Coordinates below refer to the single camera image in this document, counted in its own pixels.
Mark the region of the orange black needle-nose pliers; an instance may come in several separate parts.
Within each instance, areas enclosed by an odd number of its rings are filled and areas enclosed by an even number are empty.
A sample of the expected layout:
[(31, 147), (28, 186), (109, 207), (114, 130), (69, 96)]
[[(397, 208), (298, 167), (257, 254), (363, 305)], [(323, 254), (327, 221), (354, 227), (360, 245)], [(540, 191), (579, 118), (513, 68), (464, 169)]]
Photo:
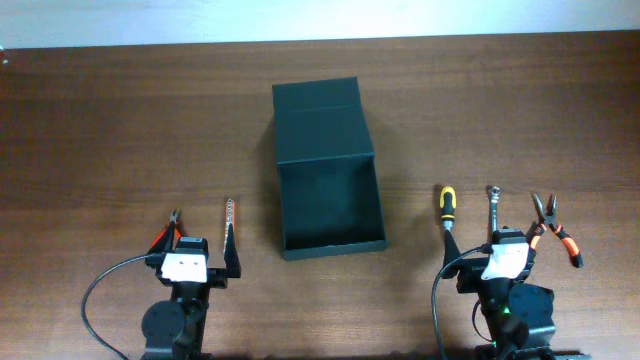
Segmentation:
[(584, 260), (577, 242), (556, 220), (557, 197), (551, 194), (546, 206), (542, 204), (538, 194), (532, 193), (531, 198), (536, 210), (538, 222), (534, 227), (532, 237), (528, 241), (530, 249), (535, 250), (541, 237), (550, 230), (563, 243), (568, 252), (571, 264), (575, 268), (582, 268), (584, 266)]

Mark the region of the chrome ring wrench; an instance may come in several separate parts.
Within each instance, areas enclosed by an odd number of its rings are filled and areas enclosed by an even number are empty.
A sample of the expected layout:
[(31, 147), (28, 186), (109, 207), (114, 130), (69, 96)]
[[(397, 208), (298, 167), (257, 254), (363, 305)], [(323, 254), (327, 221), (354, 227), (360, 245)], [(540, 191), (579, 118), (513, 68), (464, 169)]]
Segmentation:
[(491, 233), (494, 233), (498, 230), (498, 203), (500, 200), (501, 189), (497, 186), (490, 186), (488, 188), (488, 198), (489, 198), (489, 219), (490, 219), (490, 230)]

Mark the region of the orange socket bit rail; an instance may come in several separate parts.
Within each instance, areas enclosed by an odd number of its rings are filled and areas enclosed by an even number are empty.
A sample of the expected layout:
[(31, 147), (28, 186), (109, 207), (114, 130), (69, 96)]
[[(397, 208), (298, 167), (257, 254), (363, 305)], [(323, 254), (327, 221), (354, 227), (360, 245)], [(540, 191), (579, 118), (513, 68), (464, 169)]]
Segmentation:
[(233, 199), (229, 198), (226, 201), (226, 212), (225, 212), (225, 233), (224, 233), (224, 250), (226, 252), (227, 244), (230, 238), (230, 228), (235, 223), (235, 202)]

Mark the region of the yellow black screwdriver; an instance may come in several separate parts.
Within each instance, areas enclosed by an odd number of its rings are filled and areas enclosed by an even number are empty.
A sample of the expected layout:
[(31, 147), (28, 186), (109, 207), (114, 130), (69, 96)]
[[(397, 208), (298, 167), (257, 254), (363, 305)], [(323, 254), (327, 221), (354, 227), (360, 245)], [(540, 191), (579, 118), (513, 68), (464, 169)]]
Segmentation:
[(453, 187), (444, 186), (441, 189), (439, 207), (442, 226), (445, 230), (451, 231), (454, 227), (455, 209), (457, 207), (457, 198)]

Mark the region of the orange black cutting pliers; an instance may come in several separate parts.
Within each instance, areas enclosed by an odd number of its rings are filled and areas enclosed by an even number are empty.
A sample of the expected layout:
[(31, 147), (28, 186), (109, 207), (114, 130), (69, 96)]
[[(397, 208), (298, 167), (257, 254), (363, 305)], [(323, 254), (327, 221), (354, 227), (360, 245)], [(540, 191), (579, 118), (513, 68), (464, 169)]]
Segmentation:
[(148, 251), (149, 254), (165, 253), (173, 249), (173, 244), (179, 240), (182, 234), (179, 230), (179, 211), (173, 210), (169, 215), (169, 222), (159, 235), (156, 236)]

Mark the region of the dark green hinged box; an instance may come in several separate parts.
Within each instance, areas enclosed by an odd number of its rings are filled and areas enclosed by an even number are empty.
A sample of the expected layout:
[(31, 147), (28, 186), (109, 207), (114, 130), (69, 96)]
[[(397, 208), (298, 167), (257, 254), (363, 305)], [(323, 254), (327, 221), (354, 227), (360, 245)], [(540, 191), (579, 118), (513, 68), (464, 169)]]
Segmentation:
[(357, 78), (278, 84), (272, 96), (284, 258), (386, 249)]

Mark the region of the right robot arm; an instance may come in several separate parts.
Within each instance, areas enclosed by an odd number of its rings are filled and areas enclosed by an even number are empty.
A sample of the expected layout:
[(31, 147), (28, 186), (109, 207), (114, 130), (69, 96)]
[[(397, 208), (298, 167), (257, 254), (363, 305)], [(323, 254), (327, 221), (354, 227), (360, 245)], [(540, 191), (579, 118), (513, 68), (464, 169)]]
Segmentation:
[(436, 276), (457, 278), (460, 294), (475, 294), (489, 337), (474, 349), (476, 359), (587, 359), (578, 350), (554, 350), (554, 292), (529, 284), (535, 251), (518, 229), (494, 232), (494, 241), (462, 253), (452, 232), (444, 232), (443, 267)]

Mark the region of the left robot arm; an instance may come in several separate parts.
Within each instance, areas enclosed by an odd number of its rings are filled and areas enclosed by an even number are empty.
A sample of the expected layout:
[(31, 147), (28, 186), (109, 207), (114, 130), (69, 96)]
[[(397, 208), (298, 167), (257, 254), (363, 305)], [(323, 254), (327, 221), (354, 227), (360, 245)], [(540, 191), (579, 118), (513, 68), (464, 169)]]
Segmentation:
[(141, 331), (146, 339), (145, 359), (211, 359), (202, 350), (209, 295), (241, 277), (234, 224), (226, 225), (225, 266), (208, 266), (208, 241), (182, 235), (174, 221), (167, 225), (148, 251), (145, 264), (171, 288), (168, 300), (153, 304), (144, 314)]

